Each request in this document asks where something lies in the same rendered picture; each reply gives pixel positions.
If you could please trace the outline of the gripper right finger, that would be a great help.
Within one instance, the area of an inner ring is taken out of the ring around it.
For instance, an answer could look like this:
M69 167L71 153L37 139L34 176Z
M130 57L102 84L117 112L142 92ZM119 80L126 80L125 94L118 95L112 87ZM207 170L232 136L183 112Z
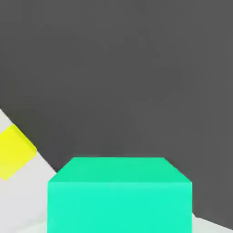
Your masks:
M233 230L192 214L192 233L233 233Z

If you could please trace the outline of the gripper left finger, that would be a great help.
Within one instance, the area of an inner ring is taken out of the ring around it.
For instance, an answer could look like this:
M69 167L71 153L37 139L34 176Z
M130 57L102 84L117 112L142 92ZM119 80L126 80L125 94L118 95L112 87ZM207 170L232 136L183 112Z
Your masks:
M17 233L47 233L47 220L38 219L31 221L17 229Z

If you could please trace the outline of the small teal cube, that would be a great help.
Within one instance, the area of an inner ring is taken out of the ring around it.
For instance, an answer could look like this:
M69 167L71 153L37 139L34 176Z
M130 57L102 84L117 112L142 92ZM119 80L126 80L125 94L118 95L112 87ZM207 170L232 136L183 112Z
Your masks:
M75 157L47 196L47 233L192 233L192 182L161 157Z

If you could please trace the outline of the small yellow cube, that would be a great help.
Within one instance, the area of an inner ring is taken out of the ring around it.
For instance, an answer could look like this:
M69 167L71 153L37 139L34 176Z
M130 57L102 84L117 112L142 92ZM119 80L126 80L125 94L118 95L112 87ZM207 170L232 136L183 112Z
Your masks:
M15 125L0 133L0 178L8 180L36 156L37 149Z

